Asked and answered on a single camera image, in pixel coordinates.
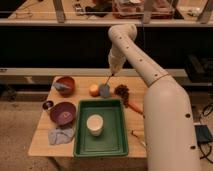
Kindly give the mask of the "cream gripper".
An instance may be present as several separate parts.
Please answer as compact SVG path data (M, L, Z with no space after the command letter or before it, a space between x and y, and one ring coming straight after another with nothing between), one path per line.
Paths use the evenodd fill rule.
M115 75L123 68L123 65L126 62L126 59L124 57L116 57L113 54L111 54L108 57L108 62L109 62L109 68L110 68L111 74Z

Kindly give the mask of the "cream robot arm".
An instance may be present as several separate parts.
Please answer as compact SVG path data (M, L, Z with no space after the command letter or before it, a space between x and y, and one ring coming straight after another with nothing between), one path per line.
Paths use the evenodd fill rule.
M133 24L109 28L110 71L129 62L147 85L143 117L148 171L201 171L199 150L187 92L134 40Z

